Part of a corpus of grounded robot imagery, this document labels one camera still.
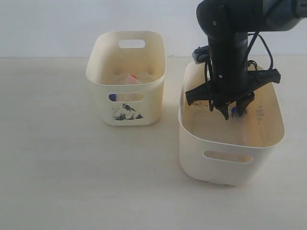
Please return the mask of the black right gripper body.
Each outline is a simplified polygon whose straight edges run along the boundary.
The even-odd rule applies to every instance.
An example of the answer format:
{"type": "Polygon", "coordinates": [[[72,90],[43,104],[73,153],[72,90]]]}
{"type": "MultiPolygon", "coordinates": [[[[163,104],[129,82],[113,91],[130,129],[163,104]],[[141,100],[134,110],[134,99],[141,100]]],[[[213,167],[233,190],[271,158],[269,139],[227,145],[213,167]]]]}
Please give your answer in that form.
{"type": "Polygon", "coordinates": [[[255,99],[255,90],[279,83],[281,75],[270,65],[259,70],[256,61],[249,59],[258,32],[206,33],[210,59],[204,64],[204,83],[185,91],[188,105],[207,101],[209,109],[230,105],[238,100],[255,99]]]}

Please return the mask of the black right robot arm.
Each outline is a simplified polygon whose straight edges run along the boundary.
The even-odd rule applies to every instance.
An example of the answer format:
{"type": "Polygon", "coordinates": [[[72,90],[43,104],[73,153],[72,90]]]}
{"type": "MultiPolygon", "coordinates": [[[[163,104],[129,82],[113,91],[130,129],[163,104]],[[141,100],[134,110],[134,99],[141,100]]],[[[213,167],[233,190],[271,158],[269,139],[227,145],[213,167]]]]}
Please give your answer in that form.
{"type": "Polygon", "coordinates": [[[248,58],[261,32],[285,32],[307,16],[304,0],[204,0],[196,8],[196,17],[208,44],[193,51],[196,64],[204,65],[204,83],[188,90],[188,105],[207,101],[229,119],[228,108],[236,104],[238,116],[244,116],[254,101],[255,90],[268,83],[279,83],[281,75],[270,65],[259,70],[248,58]]]}

